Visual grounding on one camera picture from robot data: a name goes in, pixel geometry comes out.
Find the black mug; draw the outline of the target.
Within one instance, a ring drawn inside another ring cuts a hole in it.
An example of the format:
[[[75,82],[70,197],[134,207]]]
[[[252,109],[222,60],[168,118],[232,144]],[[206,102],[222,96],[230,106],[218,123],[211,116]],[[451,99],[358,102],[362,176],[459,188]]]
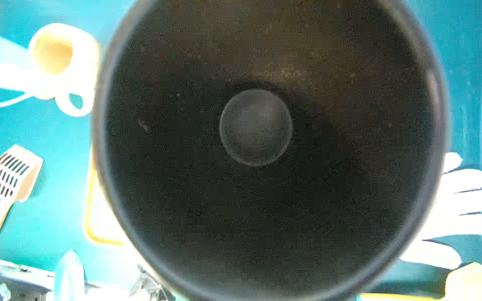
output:
[[[99,71],[100,184],[192,300],[343,300],[419,233],[448,141],[404,1],[138,1]]]

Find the beige ceramic mug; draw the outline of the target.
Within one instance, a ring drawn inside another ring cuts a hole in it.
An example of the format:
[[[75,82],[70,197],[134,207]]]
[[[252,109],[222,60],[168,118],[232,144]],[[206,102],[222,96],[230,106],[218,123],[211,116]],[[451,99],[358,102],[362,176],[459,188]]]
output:
[[[54,99],[67,115],[90,114],[102,60],[98,41],[74,26],[52,23],[34,34],[28,51],[34,65],[33,95]]]

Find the light blue mug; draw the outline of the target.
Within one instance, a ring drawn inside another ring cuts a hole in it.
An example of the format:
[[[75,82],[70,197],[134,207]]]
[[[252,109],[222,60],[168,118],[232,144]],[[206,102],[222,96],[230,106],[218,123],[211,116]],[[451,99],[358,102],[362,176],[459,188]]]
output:
[[[22,102],[35,95],[35,65],[27,48],[1,37],[1,89],[23,95],[1,102],[1,107]]]

